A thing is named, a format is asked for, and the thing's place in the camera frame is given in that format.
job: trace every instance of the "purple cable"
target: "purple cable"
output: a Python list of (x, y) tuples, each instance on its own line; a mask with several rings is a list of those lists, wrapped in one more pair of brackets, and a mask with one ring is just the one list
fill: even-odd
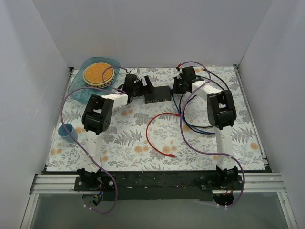
[(105, 74), (105, 72), (106, 72), (108, 69), (110, 69), (110, 68), (124, 69), (127, 73), (129, 73), (128, 70), (127, 70), (127, 68), (118, 67), (118, 66), (110, 66), (110, 67), (106, 68), (106, 69), (104, 70), (104, 72), (102, 73), (102, 80), (103, 80), (103, 83), (104, 83), (105, 85), (107, 85), (108, 87), (110, 87), (110, 88), (112, 88), (112, 89), (114, 89), (114, 90), (116, 90), (116, 91), (118, 91), (118, 92), (122, 92), (123, 94), (125, 94), (125, 91), (120, 90), (120, 89), (118, 89), (118, 88), (116, 88), (116, 87), (112, 87), (109, 83), (106, 83), (106, 82), (105, 82), (105, 80), (104, 80), (104, 74)]
[[(68, 129), (67, 129), (67, 127), (65, 126), (65, 124), (64, 124), (64, 122), (63, 122), (63, 117), (62, 117), (62, 112), (63, 112), (63, 106), (64, 106), (64, 104), (65, 104), (65, 102), (66, 102), (66, 100), (68, 99), (68, 97), (72, 94), (72, 93), (74, 93), (74, 92), (76, 92), (76, 91), (79, 91), (79, 90), (82, 90), (82, 89), (92, 89), (92, 87), (80, 87), (80, 88), (78, 88), (78, 89), (75, 89), (75, 90), (73, 90), (73, 91), (71, 91), (69, 94), (67, 94), (67, 96), (63, 99), (63, 101), (62, 101), (62, 103), (61, 103), (61, 108), (60, 108), (60, 117), (61, 117), (61, 123), (62, 123), (62, 125), (63, 125), (63, 128), (67, 131), (67, 133), (69, 134), (69, 136), (76, 142), (76, 144), (78, 144), (79, 145), (79, 147), (86, 153), (86, 155), (90, 158), (90, 160), (98, 167), (98, 168), (100, 168), (104, 173), (106, 173), (110, 178), (111, 178), (111, 180), (113, 181), (113, 183), (114, 183), (114, 186), (115, 186), (115, 200), (114, 200), (114, 204), (113, 204), (113, 206), (108, 210), (108, 211), (102, 211), (102, 210), (99, 210), (99, 209), (97, 209), (97, 208), (92, 208), (92, 207), (89, 207), (89, 206), (87, 206), (87, 207), (89, 207), (89, 208), (91, 208), (91, 209), (93, 209), (93, 210), (95, 210), (95, 211), (98, 211), (98, 212), (100, 212), (100, 213), (102, 213), (102, 214), (108, 214), (108, 213), (110, 213), (113, 209), (114, 209), (114, 207), (115, 207), (115, 205), (116, 205), (116, 202), (118, 201), (118, 186), (117, 186), (117, 184), (116, 184), (116, 182), (115, 182), (115, 179), (114, 179), (114, 177), (107, 171), (107, 170), (105, 170), (105, 169), (103, 169), (92, 157), (91, 157), (91, 155), (88, 153), (88, 151), (75, 139), (75, 137), (68, 131)], [(112, 92), (112, 91), (107, 91), (107, 90), (104, 90), (104, 89), (101, 89), (101, 88), (95, 88), (96, 90), (99, 90), (99, 91), (103, 91), (103, 92), (108, 92), (108, 93), (111, 93), (111, 94), (118, 94), (117, 92)]]
[[(184, 63), (181, 63), (179, 66), (181, 66), (182, 64), (185, 64), (185, 63), (191, 63), (193, 61), (188, 61), (188, 62), (184, 62)], [(193, 63), (196, 63), (196, 64), (199, 64), (200, 66), (202, 66), (203, 68), (205, 68), (205, 70), (208, 72), (210, 78), (211, 78), (211, 75), (210, 75), (210, 71), (203, 65), (203, 64), (200, 64), (198, 62), (193, 62)], [(194, 147), (191, 146), (191, 144), (189, 144), (184, 136), (184, 133), (183, 133), (183, 129), (182, 129), (182, 121), (183, 121), (183, 117), (184, 117), (184, 111), (185, 111), (185, 108), (186, 108), (186, 105), (187, 105), (187, 102), (190, 100), (190, 98), (200, 89), (202, 88), (203, 86), (205, 86), (208, 82), (205, 82), (203, 83), (202, 85), (200, 85), (198, 88), (196, 88), (190, 95), (189, 97), (186, 99), (186, 102), (184, 103), (183, 107), (182, 107), (182, 110), (181, 110), (181, 115), (180, 115), (180, 131), (181, 131), (181, 135), (182, 135), (182, 138), (183, 140), (185, 141), (185, 143), (194, 151), (196, 151), (197, 153), (200, 153), (200, 154), (204, 154), (204, 155), (224, 155), (224, 156), (229, 156), (230, 158), (232, 158), (237, 164), (238, 166), (240, 167), (240, 170), (242, 172), (242, 175), (243, 175), (243, 186), (242, 186), (242, 190), (238, 196), (238, 198), (236, 199), (236, 201), (234, 201), (232, 204), (230, 204), (228, 207), (232, 207), (234, 206), (239, 200), (240, 198), (242, 197), (242, 194), (244, 192), (244, 183), (245, 183), (245, 177), (244, 177), (244, 170), (243, 170), (243, 167), (242, 165), (239, 163), (239, 161), (231, 156), (230, 154), (226, 154), (226, 153), (207, 153), (207, 152), (202, 152), (202, 151), (199, 151), (198, 149), (195, 149)]]

